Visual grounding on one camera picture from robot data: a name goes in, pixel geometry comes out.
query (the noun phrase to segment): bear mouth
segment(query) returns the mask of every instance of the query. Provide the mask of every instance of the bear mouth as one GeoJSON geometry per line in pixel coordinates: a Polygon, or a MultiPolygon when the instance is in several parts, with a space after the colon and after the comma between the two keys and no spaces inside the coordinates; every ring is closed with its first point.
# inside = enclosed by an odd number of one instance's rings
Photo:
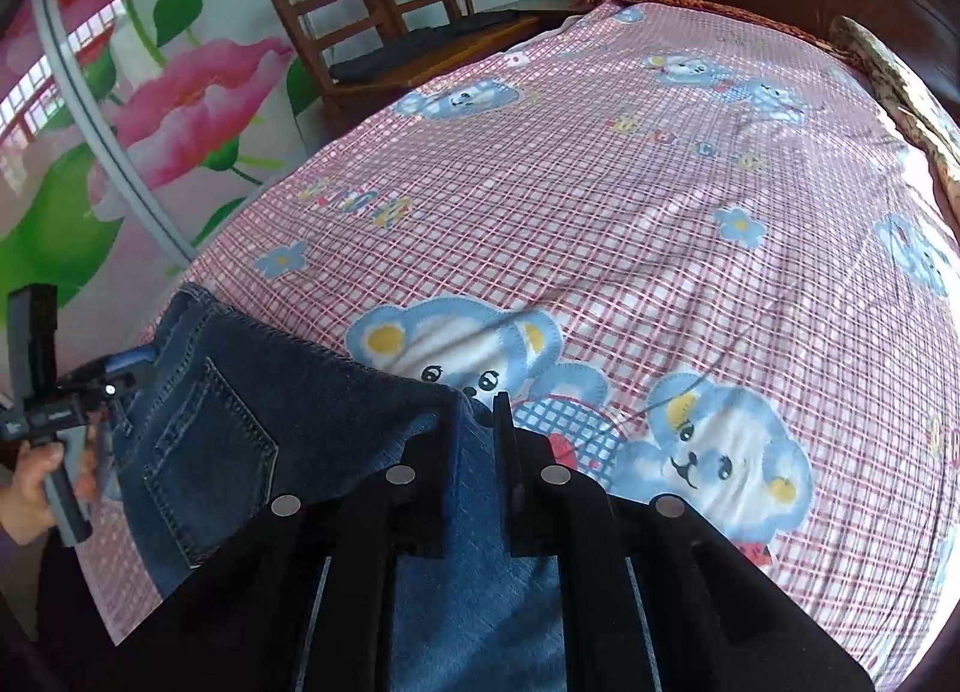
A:
{"type": "Polygon", "coordinates": [[[686,465],[677,465],[673,457],[670,457],[670,464],[673,465],[673,469],[677,471],[677,475],[686,481],[690,489],[696,489],[696,486],[693,486],[690,482],[690,467],[693,467],[693,462],[688,462],[686,465]]]}

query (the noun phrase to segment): silver screw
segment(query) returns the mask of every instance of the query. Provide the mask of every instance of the silver screw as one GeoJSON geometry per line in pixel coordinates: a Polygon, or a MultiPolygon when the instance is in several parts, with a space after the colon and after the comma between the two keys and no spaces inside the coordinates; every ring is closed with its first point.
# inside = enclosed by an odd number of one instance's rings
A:
{"type": "Polygon", "coordinates": [[[570,471],[563,465],[546,465],[546,467],[541,470],[541,478],[544,479],[547,484],[563,486],[563,484],[570,480],[570,471]]]}
{"type": "Polygon", "coordinates": [[[658,497],[654,503],[654,508],[656,512],[661,516],[665,516],[668,519],[675,519],[677,516],[683,516],[683,500],[680,500],[679,497],[674,497],[672,494],[664,494],[662,497],[658,497]]]}
{"type": "Polygon", "coordinates": [[[301,508],[301,501],[296,494],[281,494],[270,503],[270,510],[277,516],[292,516],[301,508]]]}
{"type": "Polygon", "coordinates": [[[387,470],[387,480],[394,486],[409,484],[416,478],[416,470],[409,465],[394,465],[387,470]]]}

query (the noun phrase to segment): dark blue denim jeans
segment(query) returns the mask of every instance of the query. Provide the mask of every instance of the dark blue denim jeans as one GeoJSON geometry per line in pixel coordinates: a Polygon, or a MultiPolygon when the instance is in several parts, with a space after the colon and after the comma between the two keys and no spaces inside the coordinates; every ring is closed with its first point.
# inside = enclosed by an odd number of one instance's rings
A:
{"type": "Polygon", "coordinates": [[[372,371],[187,284],[155,333],[157,380],[117,408],[124,510],[170,594],[280,494],[339,497],[437,425],[458,441],[444,559],[397,568],[395,690],[565,687],[555,559],[500,530],[490,413],[439,384],[372,371]]]}

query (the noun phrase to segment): person's arm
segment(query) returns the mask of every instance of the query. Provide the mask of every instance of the person's arm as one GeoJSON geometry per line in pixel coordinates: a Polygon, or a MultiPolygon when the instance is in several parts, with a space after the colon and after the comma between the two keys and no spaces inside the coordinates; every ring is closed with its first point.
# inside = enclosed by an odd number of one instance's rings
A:
{"type": "MultiPolygon", "coordinates": [[[[26,546],[56,524],[43,492],[43,479],[56,470],[62,460],[62,443],[50,443],[40,448],[21,444],[13,482],[11,486],[0,488],[0,564],[16,550],[16,546],[26,546]]],[[[82,500],[96,498],[93,470],[93,449],[88,446],[83,453],[82,475],[74,484],[74,492],[82,500]]]]}

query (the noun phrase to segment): bed sheet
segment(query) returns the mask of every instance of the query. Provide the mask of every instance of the bed sheet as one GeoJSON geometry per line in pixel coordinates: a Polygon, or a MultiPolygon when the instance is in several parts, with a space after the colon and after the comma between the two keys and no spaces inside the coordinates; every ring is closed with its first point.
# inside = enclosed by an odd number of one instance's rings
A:
{"type": "MultiPolygon", "coordinates": [[[[958,520],[932,186],[825,53],[605,2],[374,115],[187,277],[378,368],[509,390],[561,462],[683,494],[891,689],[958,520]]],[[[80,558],[115,638],[157,604],[118,505],[80,558]]]]}

